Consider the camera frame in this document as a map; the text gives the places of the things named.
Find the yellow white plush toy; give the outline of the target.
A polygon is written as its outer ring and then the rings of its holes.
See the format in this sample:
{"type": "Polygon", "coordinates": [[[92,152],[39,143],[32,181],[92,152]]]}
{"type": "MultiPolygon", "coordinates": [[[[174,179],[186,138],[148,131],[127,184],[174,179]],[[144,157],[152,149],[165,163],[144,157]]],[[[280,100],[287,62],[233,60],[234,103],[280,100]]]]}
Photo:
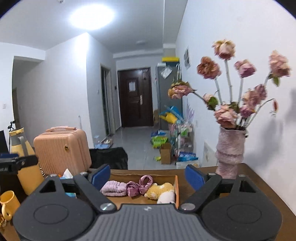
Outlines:
{"type": "Polygon", "coordinates": [[[156,200],[157,204],[175,204],[175,187],[168,182],[162,185],[153,183],[144,194],[144,197],[156,200]]]}

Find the pink fuzzy vase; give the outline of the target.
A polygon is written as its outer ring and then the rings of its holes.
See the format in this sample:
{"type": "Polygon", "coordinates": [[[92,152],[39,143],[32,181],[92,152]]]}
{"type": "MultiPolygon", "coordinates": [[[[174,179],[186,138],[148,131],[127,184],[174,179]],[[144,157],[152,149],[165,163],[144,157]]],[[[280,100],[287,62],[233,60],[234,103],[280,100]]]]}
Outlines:
{"type": "Polygon", "coordinates": [[[218,161],[216,173],[223,179],[236,178],[238,164],[244,159],[245,139],[245,131],[220,128],[215,156],[218,161]]]}

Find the blue tissue pack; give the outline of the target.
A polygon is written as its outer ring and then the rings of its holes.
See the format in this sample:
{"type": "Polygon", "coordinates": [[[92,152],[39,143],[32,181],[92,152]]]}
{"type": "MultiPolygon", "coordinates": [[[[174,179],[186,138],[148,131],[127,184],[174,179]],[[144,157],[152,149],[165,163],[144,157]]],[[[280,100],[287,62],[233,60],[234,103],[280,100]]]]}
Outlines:
{"type": "Polygon", "coordinates": [[[78,189],[76,184],[74,183],[72,173],[68,169],[66,169],[63,175],[60,177],[60,180],[66,195],[72,198],[76,198],[78,189]]]}

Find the dark brown entrance door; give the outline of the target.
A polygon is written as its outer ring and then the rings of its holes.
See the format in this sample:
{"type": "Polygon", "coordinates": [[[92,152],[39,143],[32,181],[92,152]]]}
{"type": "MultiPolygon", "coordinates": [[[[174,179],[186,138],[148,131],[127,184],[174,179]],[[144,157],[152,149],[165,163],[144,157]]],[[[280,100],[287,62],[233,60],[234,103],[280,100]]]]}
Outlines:
{"type": "Polygon", "coordinates": [[[152,126],[152,82],[149,68],[119,70],[119,102],[123,128],[152,126]]]}

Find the yellow watering can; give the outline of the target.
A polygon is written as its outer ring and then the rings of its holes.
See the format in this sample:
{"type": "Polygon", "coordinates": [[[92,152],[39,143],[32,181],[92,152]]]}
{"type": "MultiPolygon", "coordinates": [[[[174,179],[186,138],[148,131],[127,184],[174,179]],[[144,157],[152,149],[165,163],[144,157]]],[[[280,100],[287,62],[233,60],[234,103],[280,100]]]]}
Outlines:
{"type": "Polygon", "coordinates": [[[178,118],[172,113],[162,113],[159,115],[159,118],[170,124],[174,124],[178,120],[178,118]]]}

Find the pink ribbed suitcase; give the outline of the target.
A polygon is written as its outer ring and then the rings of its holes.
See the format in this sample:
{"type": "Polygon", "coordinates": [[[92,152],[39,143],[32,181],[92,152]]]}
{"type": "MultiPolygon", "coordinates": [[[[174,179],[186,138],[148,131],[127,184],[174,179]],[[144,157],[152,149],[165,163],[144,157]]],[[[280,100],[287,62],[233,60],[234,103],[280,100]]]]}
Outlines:
{"type": "Polygon", "coordinates": [[[72,175],[86,172],[91,157],[86,133],[82,129],[57,126],[34,138],[34,148],[42,170],[47,174],[72,175]]]}

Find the pink satin bow scrunchie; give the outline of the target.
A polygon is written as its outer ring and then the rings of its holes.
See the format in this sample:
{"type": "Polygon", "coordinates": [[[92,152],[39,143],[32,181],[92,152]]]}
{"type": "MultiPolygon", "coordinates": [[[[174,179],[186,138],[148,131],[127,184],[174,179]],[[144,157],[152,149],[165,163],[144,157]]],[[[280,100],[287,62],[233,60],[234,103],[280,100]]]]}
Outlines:
{"type": "Polygon", "coordinates": [[[154,183],[152,176],[144,175],[142,176],[138,182],[129,181],[127,183],[127,195],[129,197],[135,197],[140,195],[144,195],[151,185],[154,183]]]}

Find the round ceiling light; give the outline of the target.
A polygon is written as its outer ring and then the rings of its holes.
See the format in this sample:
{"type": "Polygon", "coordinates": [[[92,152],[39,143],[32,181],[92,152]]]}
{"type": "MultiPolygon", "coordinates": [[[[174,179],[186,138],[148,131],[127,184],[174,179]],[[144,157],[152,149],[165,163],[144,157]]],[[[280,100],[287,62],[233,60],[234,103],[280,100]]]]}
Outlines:
{"type": "Polygon", "coordinates": [[[86,4],[78,7],[68,18],[69,24],[79,30],[96,31],[113,22],[115,11],[102,3],[86,4]]]}

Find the black bag on floor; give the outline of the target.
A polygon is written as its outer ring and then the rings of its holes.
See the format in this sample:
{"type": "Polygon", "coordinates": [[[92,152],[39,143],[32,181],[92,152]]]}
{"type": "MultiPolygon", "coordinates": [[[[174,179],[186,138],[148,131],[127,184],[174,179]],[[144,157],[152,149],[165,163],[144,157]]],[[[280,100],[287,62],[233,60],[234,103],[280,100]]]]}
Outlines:
{"type": "Polygon", "coordinates": [[[122,147],[110,149],[90,149],[92,169],[97,169],[103,164],[107,164],[114,170],[128,169],[128,155],[122,147]]]}

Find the small cardboard box on floor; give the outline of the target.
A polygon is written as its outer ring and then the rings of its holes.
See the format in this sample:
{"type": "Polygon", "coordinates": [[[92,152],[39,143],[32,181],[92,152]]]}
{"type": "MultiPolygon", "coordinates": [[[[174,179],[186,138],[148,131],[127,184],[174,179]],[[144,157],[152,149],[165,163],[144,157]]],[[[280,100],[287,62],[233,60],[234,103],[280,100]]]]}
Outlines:
{"type": "Polygon", "coordinates": [[[159,149],[159,152],[161,155],[161,163],[164,165],[170,165],[171,164],[171,144],[170,143],[162,144],[159,149]]]}

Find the dried pink rose bouquet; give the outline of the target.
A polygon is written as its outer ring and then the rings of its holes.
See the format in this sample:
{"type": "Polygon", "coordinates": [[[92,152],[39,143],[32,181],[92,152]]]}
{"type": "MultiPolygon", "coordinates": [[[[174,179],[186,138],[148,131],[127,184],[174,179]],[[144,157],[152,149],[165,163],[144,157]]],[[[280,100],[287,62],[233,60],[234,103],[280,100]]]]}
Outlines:
{"type": "Polygon", "coordinates": [[[170,99],[181,99],[189,94],[194,94],[204,102],[208,110],[213,111],[217,123],[228,130],[246,130],[260,109],[269,102],[273,103],[271,114],[276,115],[278,102],[275,98],[267,98],[266,87],[269,80],[275,86],[279,86],[281,78],[290,76],[291,67],[287,57],[276,50],[272,51],[268,60],[269,73],[264,83],[255,86],[253,89],[248,89],[246,92],[243,91],[244,80],[254,75],[257,69],[247,59],[236,61],[234,68],[238,73],[240,84],[238,97],[234,98],[228,63],[235,57],[235,44],[231,40],[218,40],[213,43],[212,48],[215,56],[223,60],[225,64],[229,100],[224,101],[222,99],[218,83],[218,77],[222,74],[221,68],[217,62],[208,56],[201,58],[197,66],[197,74],[204,79],[213,80],[216,85],[216,92],[214,94],[199,95],[189,82],[182,81],[181,76],[178,75],[177,80],[173,81],[168,89],[168,97],[170,99]]]}

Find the lilac fuzzy headband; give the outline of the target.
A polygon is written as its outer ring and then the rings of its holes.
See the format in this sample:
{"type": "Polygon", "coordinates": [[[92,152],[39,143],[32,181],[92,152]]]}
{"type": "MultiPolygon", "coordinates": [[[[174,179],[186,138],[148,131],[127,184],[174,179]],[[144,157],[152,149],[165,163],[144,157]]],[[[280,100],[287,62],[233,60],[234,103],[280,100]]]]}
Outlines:
{"type": "Polygon", "coordinates": [[[123,197],[127,195],[127,184],[118,181],[107,181],[101,188],[100,192],[104,196],[123,197]]]}

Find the yellow mug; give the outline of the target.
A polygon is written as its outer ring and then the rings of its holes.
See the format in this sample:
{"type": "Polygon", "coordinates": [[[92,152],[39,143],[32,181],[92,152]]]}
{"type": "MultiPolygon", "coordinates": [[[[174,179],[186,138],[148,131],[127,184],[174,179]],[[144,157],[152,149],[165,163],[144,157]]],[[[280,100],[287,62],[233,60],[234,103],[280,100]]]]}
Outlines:
{"type": "Polygon", "coordinates": [[[5,220],[10,221],[20,205],[13,191],[6,191],[1,195],[1,213],[5,220]]]}

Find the red orange cardboard box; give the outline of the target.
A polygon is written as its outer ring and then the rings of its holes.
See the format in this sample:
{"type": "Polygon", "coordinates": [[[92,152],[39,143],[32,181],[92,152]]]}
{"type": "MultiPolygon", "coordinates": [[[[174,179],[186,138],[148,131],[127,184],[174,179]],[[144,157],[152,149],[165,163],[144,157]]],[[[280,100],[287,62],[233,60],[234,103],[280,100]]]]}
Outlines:
{"type": "Polygon", "coordinates": [[[100,192],[117,207],[122,204],[174,204],[179,207],[176,175],[111,174],[100,192]]]}

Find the yellow thermos jug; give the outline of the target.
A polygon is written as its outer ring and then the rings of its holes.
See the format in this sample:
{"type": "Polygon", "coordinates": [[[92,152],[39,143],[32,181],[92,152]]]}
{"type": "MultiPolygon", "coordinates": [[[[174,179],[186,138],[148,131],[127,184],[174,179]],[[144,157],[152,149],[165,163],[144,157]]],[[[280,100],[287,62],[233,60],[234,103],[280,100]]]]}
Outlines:
{"type": "Polygon", "coordinates": [[[24,128],[10,131],[11,154],[18,154],[20,170],[18,179],[27,196],[31,195],[44,181],[38,158],[28,142],[24,128]]]}

